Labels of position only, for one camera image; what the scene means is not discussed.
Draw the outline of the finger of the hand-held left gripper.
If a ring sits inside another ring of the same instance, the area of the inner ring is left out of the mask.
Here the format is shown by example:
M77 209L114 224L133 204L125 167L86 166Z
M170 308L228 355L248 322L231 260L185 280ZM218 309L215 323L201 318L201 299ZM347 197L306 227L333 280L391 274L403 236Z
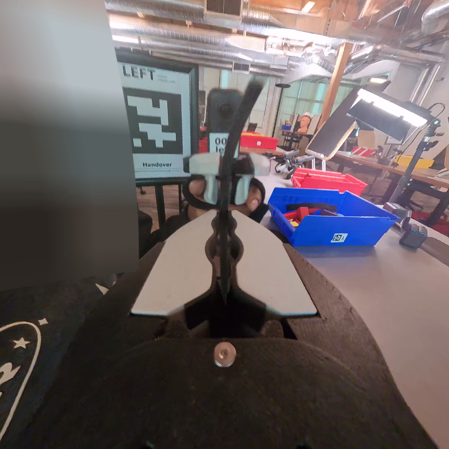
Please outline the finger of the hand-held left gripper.
M188 159L188 172L191 175L200 175L205 178L206 186L203 197L209 204L216 204L218 201L220 165L220 153L194 154Z
M233 164L233 204L243 205L248 198L250 182L256 176L268 176L271 162L261 154L240 154Z

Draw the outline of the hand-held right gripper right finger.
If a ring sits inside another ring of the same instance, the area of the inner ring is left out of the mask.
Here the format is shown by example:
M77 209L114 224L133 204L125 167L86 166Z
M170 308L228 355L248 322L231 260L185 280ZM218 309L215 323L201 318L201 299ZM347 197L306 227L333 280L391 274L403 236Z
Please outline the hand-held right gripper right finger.
M235 236L243 248L234 285L274 316L315 316L317 308L282 242L266 227L237 210Z

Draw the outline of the blue plastic bin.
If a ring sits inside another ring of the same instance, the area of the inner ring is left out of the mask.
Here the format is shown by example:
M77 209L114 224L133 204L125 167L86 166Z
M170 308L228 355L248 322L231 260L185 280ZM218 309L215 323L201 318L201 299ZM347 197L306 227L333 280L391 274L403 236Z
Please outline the blue plastic bin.
M293 205L312 208L294 227L285 214ZM268 200L272 219L292 246L374 246L399 220L351 193L332 189L276 187Z

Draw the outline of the person's left hand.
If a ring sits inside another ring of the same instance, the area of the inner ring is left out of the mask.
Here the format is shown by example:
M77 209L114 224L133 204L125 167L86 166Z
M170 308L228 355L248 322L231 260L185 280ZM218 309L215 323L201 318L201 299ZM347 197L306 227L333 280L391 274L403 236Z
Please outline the person's left hand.
M265 193L264 190L261 190L262 184L256 180L255 178L250 182L250 188L248 192L248 196L246 202L241 205L230 204L228 206L229 211L237 210L245 216L248 216L255 220L256 222L260 222L262 213L266 213L268 207L264 204ZM188 190L190 194L195 197L197 200L205 202L203 197L204 191L206 188L205 179L203 177L199 177L198 179L192 180L188 185ZM206 210L195 208L190 201L187 202L187 217L189 221L193 221L194 219L200 217L201 215L206 213Z

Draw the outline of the red plastic bin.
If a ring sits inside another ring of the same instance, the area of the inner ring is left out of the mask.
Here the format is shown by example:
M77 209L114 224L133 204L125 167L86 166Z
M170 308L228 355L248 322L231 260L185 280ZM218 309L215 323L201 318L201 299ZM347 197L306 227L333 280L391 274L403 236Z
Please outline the red plastic bin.
M244 148L260 148L276 150L278 138L269 137L255 132L243 132L240 138L240 146Z
M367 184L351 174L342 174L334 171L297 168L291 177L295 188L346 191L360 196Z

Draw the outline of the grey metal device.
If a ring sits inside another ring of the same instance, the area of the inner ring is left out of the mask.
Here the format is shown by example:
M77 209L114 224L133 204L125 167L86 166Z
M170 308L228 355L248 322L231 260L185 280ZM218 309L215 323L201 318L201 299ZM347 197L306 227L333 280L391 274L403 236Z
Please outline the grey metal device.
M286 180L291 180L296 169L305 168L307 162L312 162L312 166L315 166L315 156L308 154L300 156L298 150L276 155L273 160L276 162L274 167L276 173L287 172Z

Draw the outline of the framed marker sign on stand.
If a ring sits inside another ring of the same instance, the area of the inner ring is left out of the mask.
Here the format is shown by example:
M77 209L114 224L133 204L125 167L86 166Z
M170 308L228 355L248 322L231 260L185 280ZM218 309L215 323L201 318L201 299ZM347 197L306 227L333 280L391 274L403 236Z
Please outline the framed marker sign on stand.
M166 221L163 187L188 178L183 160L199 152L199 67L116 48L137 187L153 186L159 226Z

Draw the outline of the black floor lamp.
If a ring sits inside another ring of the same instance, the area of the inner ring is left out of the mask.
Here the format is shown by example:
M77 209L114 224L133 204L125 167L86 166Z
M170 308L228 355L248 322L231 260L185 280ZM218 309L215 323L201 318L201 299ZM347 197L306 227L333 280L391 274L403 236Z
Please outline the black floor lamp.
M277 104L277 109L276 109L273 131L276 131L276 129L278 128L278 118L279 118L279 112L280 112L280 107L281 107L281 103L282 103L283 93L284 93L285 89L290 88L290 84L289 83L276 83L275 87L277 87L279 89L279 97L278 97L278 104Z

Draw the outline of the black reflector board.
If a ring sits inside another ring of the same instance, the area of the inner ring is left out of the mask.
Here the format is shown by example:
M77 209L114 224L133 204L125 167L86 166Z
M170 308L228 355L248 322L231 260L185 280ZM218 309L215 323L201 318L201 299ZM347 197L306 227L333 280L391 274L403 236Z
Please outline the black reflector board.
M359 87L352 89L328 120L320 126L306 147L307 156L314 156L323 161L333 158L354 128L356 119L350 114L350 110L358 101L359 90Z

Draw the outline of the black printed shirt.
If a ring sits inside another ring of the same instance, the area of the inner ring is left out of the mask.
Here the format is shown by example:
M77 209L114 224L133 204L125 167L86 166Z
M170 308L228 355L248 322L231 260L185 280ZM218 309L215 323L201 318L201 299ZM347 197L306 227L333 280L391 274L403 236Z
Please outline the black printed shirt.
M1 291L1 448L14 448L87 314L117 274Z

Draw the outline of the wooden workbench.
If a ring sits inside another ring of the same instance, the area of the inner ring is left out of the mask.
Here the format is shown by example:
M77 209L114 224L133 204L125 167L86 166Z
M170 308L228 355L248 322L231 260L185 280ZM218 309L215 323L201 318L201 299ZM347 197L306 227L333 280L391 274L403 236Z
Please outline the wooden workbench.
M358 155L346 154L346 152L337 152L331 162L339 164L342 166L350 166L351 164L357 164L365 167L370 167L373 169L380 169L382 171L392 172L396 175L404 175L406 167L392 165L382 165L377 163L375 158L366 158ZM415 168L410 175L412 179L424 182L431 186L436 186L439 188L449 189L448 177L437 177L438 171L432 169Z

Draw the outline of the grey battery charger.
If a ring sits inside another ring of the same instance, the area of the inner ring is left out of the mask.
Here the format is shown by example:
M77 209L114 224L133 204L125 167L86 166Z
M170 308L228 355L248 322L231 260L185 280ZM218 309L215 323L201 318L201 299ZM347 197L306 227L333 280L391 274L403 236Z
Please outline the grey battery charger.
M410 219L412 218L412 211L405 209L397 203L387 202L383 205L383 209L390 212L397 217L394 226L402 231L409 229Z
M408 223L406 226L403 226L399 244L409 249L417 250L426 241L427 237L426 227Z

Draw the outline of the studio light panel on stand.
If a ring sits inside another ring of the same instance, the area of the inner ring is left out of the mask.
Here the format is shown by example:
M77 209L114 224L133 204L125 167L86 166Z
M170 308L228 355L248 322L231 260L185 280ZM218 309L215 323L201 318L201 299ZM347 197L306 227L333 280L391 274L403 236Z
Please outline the studio light panel on stand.
M389 199L389 202L396 203L407 187L422 154L436 144L431 139L440 136L437 129L441 126L441 120L434 116L430 109L411 102L400 101L367 87L356 89L355 100L352 101L347 115L397 141L403 141L412 127L416 131L425 130L422 140Z

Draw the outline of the yellow plastic bin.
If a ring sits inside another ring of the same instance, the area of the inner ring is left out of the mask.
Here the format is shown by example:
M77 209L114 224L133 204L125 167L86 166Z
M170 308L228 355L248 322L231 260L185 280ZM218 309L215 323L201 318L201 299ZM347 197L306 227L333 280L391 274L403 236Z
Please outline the yellow plastic bin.
M410 165L412 159L413 159L413 156L402 154L402 155L396 156L396 158L394 159L394 163L401 167L408 167ZM433 165L433 163L434 163L433 159L420 158L417 161L415 167L418 169L428 169Z

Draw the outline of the wooden support post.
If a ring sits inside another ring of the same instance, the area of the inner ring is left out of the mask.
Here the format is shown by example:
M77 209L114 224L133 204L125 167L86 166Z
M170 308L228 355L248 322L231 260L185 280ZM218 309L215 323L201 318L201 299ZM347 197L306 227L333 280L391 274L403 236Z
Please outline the wooden support post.
M323 103L320 121L318 126L322 126L330 117L335 99L340 87L342 77L346 68L346 64L351 53L353 44L350 42L342 43L339 47L335 67L330 79L326 98Z

